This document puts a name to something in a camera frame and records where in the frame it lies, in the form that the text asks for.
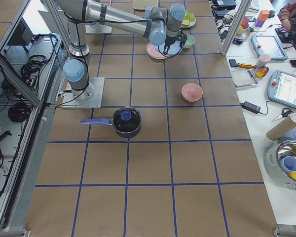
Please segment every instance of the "keyboard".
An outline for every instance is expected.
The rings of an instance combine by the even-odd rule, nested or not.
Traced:
[[[259,12],[260,11],[260,6],[258,3],[258,0],[251,0],[251,3],[248,7],[248,11],[251,11],[251,12]]]

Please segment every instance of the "white table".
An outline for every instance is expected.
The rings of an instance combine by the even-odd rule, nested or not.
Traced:
[[[271,3],[268,0],[259,0],[259,5],[260,9],[273,9]],[[246,15],[254,15],[256,17],[258,16],[257,13],[253,12],[248,12]],[[274,18],[267,19],[262,28],[253,28],[255,31],[264,31],[269,25],[278,23],[280,23],[280,21],[278,17],[275,16]],[[275,27],[278,26],[269,28],[266,33],[268,35],[275,35]],[[296,51],[294,48],[287,49],[286,53],[290,59],[296,58]],[[232,45],[227,54],[227,59],[236,59],[237,63],[251,63],[255,65],[257,58],[257,54],[253,49],[250,38],[246,39],[241,46]],[[266,113],[265,103],[268,100],[267,85],[273,72],[279,69],[296,75],[296,68],[292,68],[288,60],[283,62],[268,63],[267,66],[269,68],[269,72],[264,78],[260,80],[260,85],[254,88],[237,91],[240,102],[248,101],[256,104],[261,107],[262,113]],[[243,69],[230,68],[232,73],[236,70]],[[265,116],[259,116],[247,110],[243,110],[243,114],[257,155],[276,221],[279,225],[296,226],[296,191],[291,191],[284,187],[278,186],[267,174],[263,161],[266,150],[276,143],[269,140],[265,134],[281,121],[278,120],[271,122],[275,117],[280,115],[284,107],[284,105],[270,102],[268,103],[269,112]]]

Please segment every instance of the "blue pot handle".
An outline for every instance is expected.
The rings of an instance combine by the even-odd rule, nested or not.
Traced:
[[[112,120],[110,118],[93,118],[93,119],[83,119],[80,124],[104,124],[107,126],[112,125]]]

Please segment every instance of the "maroon shirt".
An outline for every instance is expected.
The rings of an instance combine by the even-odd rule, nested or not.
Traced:
[[[296,16],[296,0],[293,3],[288,3],[278,13],[278,18],[280,18],[281,21],[284,19],[289,20],[294,16]]]

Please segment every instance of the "metal pot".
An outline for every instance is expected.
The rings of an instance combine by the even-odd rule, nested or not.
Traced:
[[[279,185],[296,191],[296,180],[291,178],[280,166],[282,158],[296,157],[296,141],[289,140],[267,150],[264,157],[266,172]]]
[[[131,138],[140,132],[142,114],[133,107],[125,106],[115,111],[112,118],[83,119],[80,123],[112,125],[119,136]]]

